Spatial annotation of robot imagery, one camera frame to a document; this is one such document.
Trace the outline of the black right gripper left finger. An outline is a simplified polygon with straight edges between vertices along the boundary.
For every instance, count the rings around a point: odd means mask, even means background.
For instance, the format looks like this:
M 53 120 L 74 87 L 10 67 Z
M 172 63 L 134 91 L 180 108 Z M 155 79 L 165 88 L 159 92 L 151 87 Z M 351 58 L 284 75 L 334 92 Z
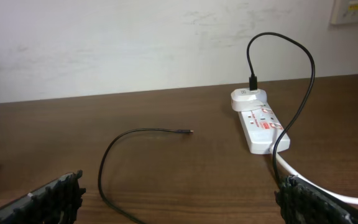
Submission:
M 83 171 L 67 173 L 0 207 L 0 224 L 73 224 L 82 206 Z

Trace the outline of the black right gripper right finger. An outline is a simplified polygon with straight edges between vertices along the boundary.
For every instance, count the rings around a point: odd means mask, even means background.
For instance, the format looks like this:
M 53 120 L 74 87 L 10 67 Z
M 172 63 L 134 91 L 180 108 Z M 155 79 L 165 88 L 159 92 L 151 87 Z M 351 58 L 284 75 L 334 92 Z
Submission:
M 286 224 L 358 224 L 358 209 L 294 175 L 282 179 L 275 199 Z

